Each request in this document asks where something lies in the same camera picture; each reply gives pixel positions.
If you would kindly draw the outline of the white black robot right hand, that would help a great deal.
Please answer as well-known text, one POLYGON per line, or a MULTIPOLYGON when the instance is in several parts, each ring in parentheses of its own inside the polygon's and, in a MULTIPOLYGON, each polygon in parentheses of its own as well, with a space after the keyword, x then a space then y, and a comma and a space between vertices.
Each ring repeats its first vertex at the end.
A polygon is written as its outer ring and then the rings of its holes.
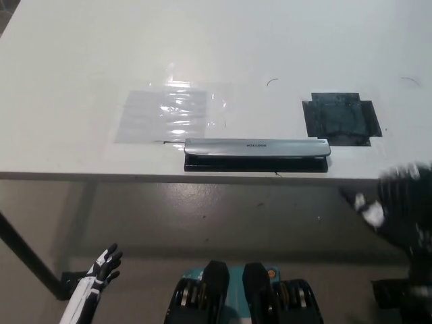
POLYGON ((410 254, 431 254, 431 164, 411 163, 379 177, 376 198, 353 188, 341 196, 378 236, 410 254))

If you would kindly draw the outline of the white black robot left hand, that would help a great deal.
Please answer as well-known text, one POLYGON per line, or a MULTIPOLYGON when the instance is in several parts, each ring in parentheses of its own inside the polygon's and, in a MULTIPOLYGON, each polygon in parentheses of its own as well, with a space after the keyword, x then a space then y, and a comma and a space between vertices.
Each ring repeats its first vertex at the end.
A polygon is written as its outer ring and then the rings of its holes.
POLYGON ((90 324, 102 293, 112 280, 120 275, 123 252, 112 244, 96 259, 80 279, 65 308, 60 324, 90 324))

